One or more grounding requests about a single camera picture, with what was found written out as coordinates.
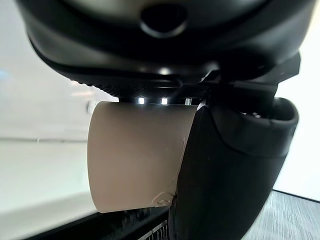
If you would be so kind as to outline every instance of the black plastic housing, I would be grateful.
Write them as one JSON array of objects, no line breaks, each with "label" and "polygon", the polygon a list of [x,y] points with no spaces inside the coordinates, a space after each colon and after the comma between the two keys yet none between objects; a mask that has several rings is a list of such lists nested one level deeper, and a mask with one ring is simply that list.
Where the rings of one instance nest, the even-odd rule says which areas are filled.
[{"label": "black plastic housing", "polygon": [[[285,64],[297,55],[315,4],[315,0],[179,1],[188,27],[177,36],[158,39],[145,34],[138,20],[120,24],[125,14],[118,20],[101,20],[70,2],[76,1],[17,0],[30,41],[48,65],[119,98],[178,99],[202,98],[210,86],[199,83],[209,71],[222,73],[223,81],[252,80]],[[155,4],[142,2],[133,14]],[[135,6],[136,1],[126,3]],[[120,11],[125,12],[127,5]]]},{"label": "black plastic housing", "polygon": [[298,119],[283,98],[274,100],[269,118],[221,104],[202,106],[170,209],[170,239],[240,240],[273,188]]}]

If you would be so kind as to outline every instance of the white background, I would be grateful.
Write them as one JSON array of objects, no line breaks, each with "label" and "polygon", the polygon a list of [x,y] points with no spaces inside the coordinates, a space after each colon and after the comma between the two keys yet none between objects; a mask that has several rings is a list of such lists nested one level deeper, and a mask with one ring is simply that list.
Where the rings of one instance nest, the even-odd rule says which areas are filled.
[{"label": "white background", "polygon": [[[301,48],[301,73],[279,86],[300,123],[275,189],[320,201],[320,9]],[[116,99],[47,67],[12,0],[0,0],[0,239],[20,239],[95,211],[86,164],[88,101]],[[55,139],[74,142],[23,142]]]}]

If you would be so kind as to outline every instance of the beige cylinder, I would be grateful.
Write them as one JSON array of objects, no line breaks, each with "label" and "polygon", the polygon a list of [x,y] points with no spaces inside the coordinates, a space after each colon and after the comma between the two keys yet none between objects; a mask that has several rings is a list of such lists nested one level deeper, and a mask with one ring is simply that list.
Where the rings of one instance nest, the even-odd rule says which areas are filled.
[{"label": "beige cylinder", "polygon": [[101,213],[171,204],[197,107],[100,102],[92,115],[88,176]]}]

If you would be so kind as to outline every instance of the circular hole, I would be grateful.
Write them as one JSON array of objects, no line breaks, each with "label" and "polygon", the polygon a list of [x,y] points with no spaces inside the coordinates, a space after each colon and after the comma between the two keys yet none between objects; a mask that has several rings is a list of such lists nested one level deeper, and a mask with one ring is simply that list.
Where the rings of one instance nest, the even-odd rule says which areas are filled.
[{"label": "circular hole", "polygon": [[177,4],[157,4],[141,13],[141,29],[155,38],[181,34],[187,26],[187,11]]}]

